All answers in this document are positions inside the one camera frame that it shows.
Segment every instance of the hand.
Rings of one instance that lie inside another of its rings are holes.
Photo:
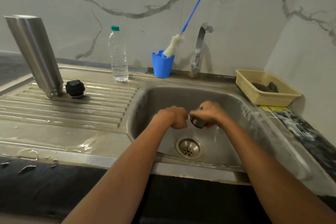
[[[170,126],[174,129],[182,129],[188,126],[188,113],[183,107],[168,107],[160,110],[156,116],[159,119],[168,119]]]
[[[190,115],[207,122],[204,128],[210,128],[213,125],[218,124],[218,119],[220,116],[228,116],[227,113],[221,108],[219,103],[211,101],[205,101],[201,103],[199,109],[191,111]]]

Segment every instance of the forearm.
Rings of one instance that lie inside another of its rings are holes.
[[[336,214],[268,155],[237,123],[225,115],[218,120],[274,224],[335,222]]]
[[[63,224],[131,223],[143,196],[157,149],[170,125],[167,117],[153,118]]]

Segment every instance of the green bottle cap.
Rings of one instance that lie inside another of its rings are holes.
[[[111,26],[112,31],[120,31],[118,26]]]

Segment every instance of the faucet spout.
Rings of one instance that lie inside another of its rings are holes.
[[[204,42],[205,33],[212,33],[214,31],[212,26],[209,26],[208,23],[203,23],[200,27],[200,30],[198,32],[197,42],[196,42],[196,49],[193,61],[191,63],[191,69],[190,69],[190,76],[196,77],[199,73],[199,67],[198,67],[198,61],[199,57],[201,56],[201,50]]]

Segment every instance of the ridged drainboard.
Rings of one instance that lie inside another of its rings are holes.
[[[81,81],[86,89],[82,99],[68,94],[48,99],[32,82],[21,93],[0,98],[0,118],[102,131],[118,128],[138,88]]]

